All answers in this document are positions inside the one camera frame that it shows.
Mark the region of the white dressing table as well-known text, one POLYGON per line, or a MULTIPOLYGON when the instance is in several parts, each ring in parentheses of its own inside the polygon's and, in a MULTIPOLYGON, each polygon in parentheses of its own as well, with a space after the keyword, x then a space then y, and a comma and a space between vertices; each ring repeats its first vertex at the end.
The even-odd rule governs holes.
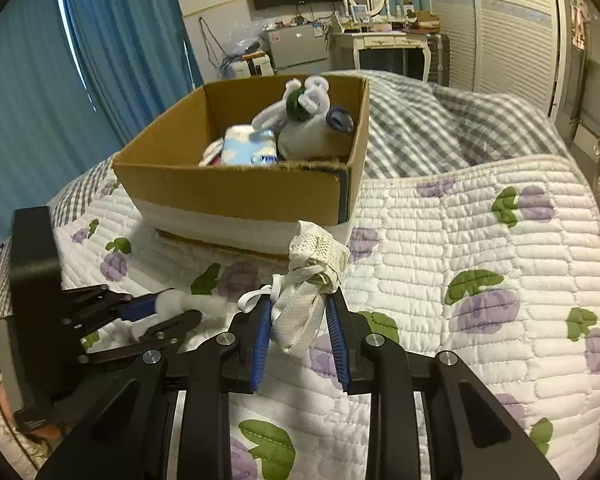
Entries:
POLYGON ((407 75, 407 53, 418 51, 422 55, 422 81, 429 79, 432 62, 426 32, 399 32, 388 30, 388 22, 380 23, 380 32, 363 32, 351 21, 332 18, 327 51, 332 70, 362 70, 363 52, 398 51, 402 56, 403 73, 407 75))

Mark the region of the grey checked bedsheet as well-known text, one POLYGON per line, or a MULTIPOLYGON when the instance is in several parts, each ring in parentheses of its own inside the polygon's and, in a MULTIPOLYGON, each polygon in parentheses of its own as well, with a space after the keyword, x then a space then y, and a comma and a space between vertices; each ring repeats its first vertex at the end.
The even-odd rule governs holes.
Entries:
MULTIPOLYGON (((355 75, 370 81, 366 178, 430 177, 527 155, 572 160, 555 125, 516 96, 456 90, 380 70, 355 75)), ((76 221, 100 199, 113 159, 103 159, 50 199, 54 228, 76 221)), ((0 245, 0 318, 10 312, 9 246, 10 236, 0 245)))

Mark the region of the floral quilted blanket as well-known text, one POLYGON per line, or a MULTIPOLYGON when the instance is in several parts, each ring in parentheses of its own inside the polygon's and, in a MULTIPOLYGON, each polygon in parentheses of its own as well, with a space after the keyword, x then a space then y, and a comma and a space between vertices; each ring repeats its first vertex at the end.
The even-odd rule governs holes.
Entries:
MULTIPOLYGON (((214 298, 223 311, 189 348, 288 263, 160 234, 114 174, 54 233, 66 287, 214 298)), ((600 452, 600 210, 572 162, 366 180, 349 252, 343 296, 372 330, 409 352, 457 353, 560 478, 585 472, 600 452)), ((370 399, 342 391, 325 332, 300 358, 272 346, 257 393, 230 399, 234 475, 362 478, 368 426, 370 399)))

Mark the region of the white sliding wardrobe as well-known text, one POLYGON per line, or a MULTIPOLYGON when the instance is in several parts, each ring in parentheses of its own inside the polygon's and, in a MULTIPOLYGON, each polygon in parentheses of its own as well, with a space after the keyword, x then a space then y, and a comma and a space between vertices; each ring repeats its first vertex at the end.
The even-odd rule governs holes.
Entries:
POLYGON ((559 0, 430 0, 450 40, 450 86, 508 93, 549 115, 559 76, 559 0))

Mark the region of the brown cardboard box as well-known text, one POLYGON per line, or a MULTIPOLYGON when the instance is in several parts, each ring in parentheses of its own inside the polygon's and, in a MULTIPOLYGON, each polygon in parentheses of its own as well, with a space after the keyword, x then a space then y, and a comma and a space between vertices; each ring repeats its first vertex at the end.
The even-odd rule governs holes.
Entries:
POLYGON ((346 244, 370 83, 356 73, 212 82, 148 125, 112 168, 143 220, 183 240, 283 255, 300 222, 346 244))

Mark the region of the blue tissue pack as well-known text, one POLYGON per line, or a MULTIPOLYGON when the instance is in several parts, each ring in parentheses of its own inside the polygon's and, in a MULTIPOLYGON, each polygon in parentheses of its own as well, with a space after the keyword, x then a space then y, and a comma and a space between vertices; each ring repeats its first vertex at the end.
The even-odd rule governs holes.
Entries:
POLYGON ((277 162, 276 135, 250 125, 231 126, 224 134, 222 165, 267 165, 277 162))

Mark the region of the blue window curtain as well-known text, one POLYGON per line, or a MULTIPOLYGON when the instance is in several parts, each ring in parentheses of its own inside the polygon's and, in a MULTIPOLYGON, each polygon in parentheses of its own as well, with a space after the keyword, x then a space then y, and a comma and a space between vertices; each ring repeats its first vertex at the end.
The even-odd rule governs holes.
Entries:
POLYGON ((201 83, 178 0, 0 0, 0 243, 201 83))

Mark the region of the silver mini fridge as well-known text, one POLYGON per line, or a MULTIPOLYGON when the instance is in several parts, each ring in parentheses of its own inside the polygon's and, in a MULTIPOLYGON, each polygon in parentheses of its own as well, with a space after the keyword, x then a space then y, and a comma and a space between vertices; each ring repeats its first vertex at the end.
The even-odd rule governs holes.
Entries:
POLYGON ((320 22, 268 30, 266 40, 278 74, 320 74, 329 70, 325 29, 320 22))

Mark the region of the floral tissue pouch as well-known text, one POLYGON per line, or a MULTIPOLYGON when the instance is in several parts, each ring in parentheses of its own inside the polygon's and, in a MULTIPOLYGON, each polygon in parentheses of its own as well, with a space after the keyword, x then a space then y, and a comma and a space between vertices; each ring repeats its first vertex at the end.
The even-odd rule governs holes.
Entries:
POLYGON ((222 162, 222 151, 224 148, 224 139, 219 138, 211 142, 201 155, 199 166, 216 166, 222 162))

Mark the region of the white fuzzy flower toy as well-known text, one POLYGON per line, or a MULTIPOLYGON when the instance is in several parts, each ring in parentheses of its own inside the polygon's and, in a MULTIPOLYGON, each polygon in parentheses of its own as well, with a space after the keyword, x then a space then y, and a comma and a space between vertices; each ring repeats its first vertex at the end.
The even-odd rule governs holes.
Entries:
POLYGON ((325 114, 330 107, 329 82, 320 75, 312 75, 305 81, 297 78, 285 84, 283 97, 261 110, 251 122, 256 130, 271 130, 280 133, 290 122, 307 122, 325 114))

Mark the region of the white sock blue trim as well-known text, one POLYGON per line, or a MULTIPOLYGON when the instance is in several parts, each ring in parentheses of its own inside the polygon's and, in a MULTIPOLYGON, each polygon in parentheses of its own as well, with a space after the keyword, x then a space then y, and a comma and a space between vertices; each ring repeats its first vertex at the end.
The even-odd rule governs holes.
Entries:
POLYGON ((353 118, 340 107, 305 122, 291 120, 278 135, 277 148, 285 160, 347 159, 355 134, 353 118))

